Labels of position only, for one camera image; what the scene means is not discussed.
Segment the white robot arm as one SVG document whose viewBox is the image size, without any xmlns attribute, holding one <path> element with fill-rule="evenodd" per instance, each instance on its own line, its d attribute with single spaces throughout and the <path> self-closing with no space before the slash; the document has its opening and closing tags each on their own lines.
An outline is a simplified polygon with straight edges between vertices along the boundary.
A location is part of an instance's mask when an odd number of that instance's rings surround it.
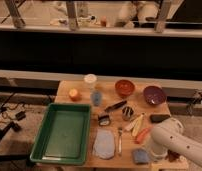
<svg viewBox="0 0 202 171">
<path fill-rule="evenodd" d="M 182 123 L 173 117 L 154 125 L 146 144 L 151 160 L 160 161 L 171 150 L 202 167 L 202 143 L 184 136 L 183 131 Z"/>
</svg>

